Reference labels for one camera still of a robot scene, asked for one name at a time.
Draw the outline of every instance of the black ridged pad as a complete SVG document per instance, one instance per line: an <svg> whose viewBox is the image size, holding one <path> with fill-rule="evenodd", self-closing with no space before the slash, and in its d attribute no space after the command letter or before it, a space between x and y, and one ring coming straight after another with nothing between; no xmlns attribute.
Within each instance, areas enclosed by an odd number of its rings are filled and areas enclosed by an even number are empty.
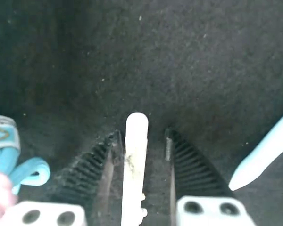
<svg viewBox="0 0 283 226"><path fill-rule="evenodd" d="M166 131L166 136L173 141L176 199L185 195L233 196L215 167L194 146L172 129Z"/></svg>

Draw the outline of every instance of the screw hole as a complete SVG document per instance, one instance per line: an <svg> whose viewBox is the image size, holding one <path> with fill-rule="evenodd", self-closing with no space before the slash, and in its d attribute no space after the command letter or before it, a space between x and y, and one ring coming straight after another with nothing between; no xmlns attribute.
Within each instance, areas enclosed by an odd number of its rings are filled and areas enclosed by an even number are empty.
<svg viewBox="0 0 283 226"><path fill-rule="evenodd" d="M75 221L75 214L71 211L61 213L58 217L58 226L71 226Z"/></svg>
<svg viewBox="0 0 283 226"><path fill-rule="evenodd" d="M238 208L231 204L231 203L223 203L220 206L220 210L222 213L226 214L226 215L231 215L231 216L237 216L239 215L239 210Z"/></svg>
<svg viewBox="0 0 283 226"><path fill-rule="evenodd" d="M40 211L39 210L31 210L29 212L27 212L23 218L22 221L24 224L28 225L28 224L32 224L34 222L37 221L37 219L40 216Z"/></svg>
<svg viewBox="0 0 283 226"><path fill-rule="evenodd" d="M187 202L184 205L184 210L194 214L200 214L203 212L202 207L197 202Z"/></svg>

